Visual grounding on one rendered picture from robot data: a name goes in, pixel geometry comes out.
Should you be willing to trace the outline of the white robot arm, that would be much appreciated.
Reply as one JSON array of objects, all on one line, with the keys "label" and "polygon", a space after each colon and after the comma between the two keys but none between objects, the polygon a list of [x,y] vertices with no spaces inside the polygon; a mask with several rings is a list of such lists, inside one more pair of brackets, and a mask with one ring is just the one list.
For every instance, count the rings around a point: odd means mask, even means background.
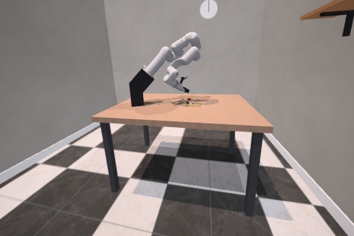
[{"label": "white robot arm", "polygon": [[[186,47],[189,42],[191,43],[192,48],[181,57],[184,53],[183,48]],[[153,77],[156,71],[164,64],[165,60],[167,62],[174,61],[168,66],[168,75],[166,75],[163,80],[165,83],[175,88],[178,86],[178,81],[175,79],[179,75],[179,72],[176,70],[177,67],[188,65],[192,60],[198,61],[201,56],[201,48],[202,46],[198,35],[195,32],[190,32],[171,45],[173,52],[171,52],[170,48],[163,47],[149,66],[143,66],[143,70]],[[178,59],[179,57],[181,58]]]}]

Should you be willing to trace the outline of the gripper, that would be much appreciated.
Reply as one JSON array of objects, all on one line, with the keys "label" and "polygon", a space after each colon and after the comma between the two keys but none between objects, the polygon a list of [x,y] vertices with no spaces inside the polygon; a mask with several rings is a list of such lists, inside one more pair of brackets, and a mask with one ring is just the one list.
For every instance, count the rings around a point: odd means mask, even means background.
[{"label": "gripper", "polygon": [[189,90],[188,90],[184,85],[182,85],[182,84],[179,83],[179,82],[178,82],[178,86],[175,87],[175,88],[178,89],[178,90],[180,90],[180,91],[189,93]]}]

